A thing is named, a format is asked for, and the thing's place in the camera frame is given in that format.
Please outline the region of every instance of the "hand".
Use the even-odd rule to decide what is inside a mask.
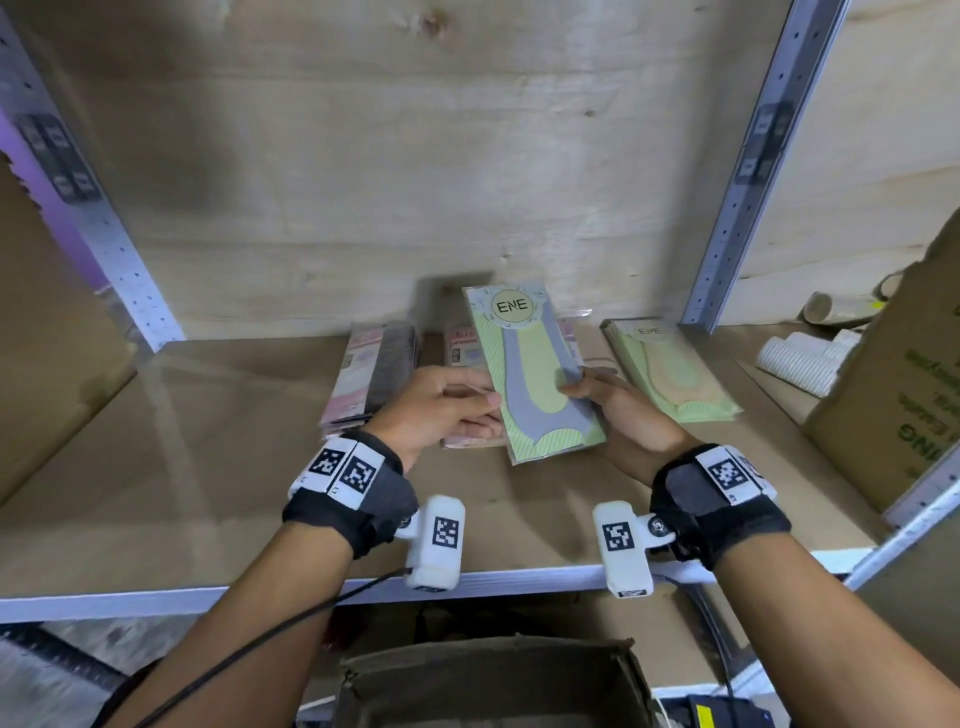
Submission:
[[[584,378],[565,384],[568,397],[589,398],[603,408],[612,426],[607,457],[634,480],[651,485],[657,471],[700,441],[660,412],[645,394],[619,376],[583,368]]]
[[[393,450],[407,473],[421,450],[448,435],[500,437],[499,406],[489,374],[468,367],[421,367],[363,429]]]

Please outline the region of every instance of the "ene logo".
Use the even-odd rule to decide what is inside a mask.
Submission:
[[[519,324],[534,315],[534,302],[522,291],[500,291],[491,301],[493,315],[510,324]]]

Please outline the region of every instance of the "white plastic sensor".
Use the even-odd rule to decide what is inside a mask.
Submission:
[[[653,514],[635,515],[626,500],[600,503],[593,509],[593,524],[607,588],[618,598],[651,595],[654,576],[646,549],[666,546],[677,535]]]
[[[447,592],[460,581],[467,509],[455,497],[431,496],[396,537],[412,542],[404,581],[419,592]]]

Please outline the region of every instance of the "green insole package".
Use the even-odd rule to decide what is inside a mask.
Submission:
[[[526,281],[465,288],[483,348],[511,460],[538,460],[606,440],[587,400],[557,386],[580,377],[543,283]]]
[[[743,411],[673,324],[617,319],[603,331],[633,383],[678,423],[732,420]]]

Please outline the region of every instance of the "black cable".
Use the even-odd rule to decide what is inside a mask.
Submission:
[[[716,647],[717,655],[720,657],[720,665],[723,669],[723,683],[727,688],[728,705],[730,706],[732,725],[733,728],[738,728],[736,719],[736,705],[734,704],[735,698],[733,697],[733,682],[731,679],[731,656],[727,652],[727,646],[724,644],[723,636],[720,633],[720,627],[716,623],[716,619],[713,618],[713,613],[710,611],[709,606],[704,601],[703,596],[689,584],[682,584],[676,579],[672,579],[669,576],[661,576],[659,574],[655,574],[654,578],[659,579],[660,581],[665,581],[668,584],[672,584],[677,588],[678,591],[683,592],[687,598],[693,602],[693,606],[695,606],[697,611],[700,613],[700,618],[707,626],[707,630],[709,631],[710,637],[713,639],[713,644]]]
[[[297,624],[300,624],[305,619],[310,619],[311,617],[315,617],[320,612],[324,612],[327,609],[332,609],[334,606],[344,601],[345,599],[349,599],[352,596],[357,596],[361,592],[365,592],[367,589],[371,587],[375,587],[377,584],[381,584],[385,582],[387,579],[392,579],[395,576],[402,576],[403,574],[408,573],[409,571],[410,571],[409,569],[397,569],[396,571],[385,573],[383,574],[383,576],[378,576],[373,581],[368,581],[363,586],[357,587],[356,589],[350,592],[347,592],[346,594],[332,596],[330,599],[327,599],[326,601],[322,601],[320,604],[315,604],[314,606],[308,609],[304,609],[299,614],[293,615],[292,617],[285,619],[276,627],[271,627],[259,637],[254,637],[252,640],[244,644],[239,649],[231,652],[227,657],[225,657],[219,663],[211,667],[203,675],[198,677],[196,680],[194,680],[192,683],[187,685],[181,691],[177,692],[175,695],[173,695],[170,699],[168,699],[165,703],[159,706],[156,710],[154,710],[148,716],[143,718],[140,722],[134,725],[133,728],[149,728],[149,726],[153,725],[162,717],[166,716],[168,713],[170,713],[170,711],[176,708],[180,703],[182,703],[184,700],[190,697],[190,695],[198,691],[200,688],[202,688],[204,685],[210,682],[210,680],[215,678],[225,669],[227,669],[228,667],[232,666],[234,663],[238,662],[242,658],[249,655],[251,652],[257,649],[260,645],[264,644],[265,642],[268,642],[269,640],[272,640],[278,634],[282,632],[286,632],[288,629],[290,629],[293,626],[296,626]]]

